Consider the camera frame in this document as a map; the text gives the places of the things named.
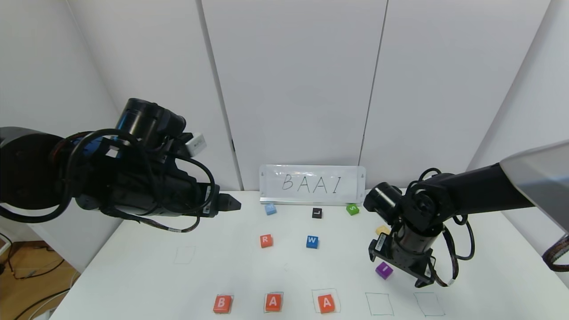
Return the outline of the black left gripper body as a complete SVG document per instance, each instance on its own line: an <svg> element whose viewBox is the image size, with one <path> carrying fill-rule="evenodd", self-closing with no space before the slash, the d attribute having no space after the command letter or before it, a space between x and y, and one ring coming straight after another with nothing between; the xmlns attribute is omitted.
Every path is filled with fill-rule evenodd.
<svg viewBox="0 0 569 320"><path fill-rule="evenodd" d="M213 217L217 215L219 186L207 167L200 167L208 182L198 182L174 167L160 177L159 205L171 216Z"/></svg>

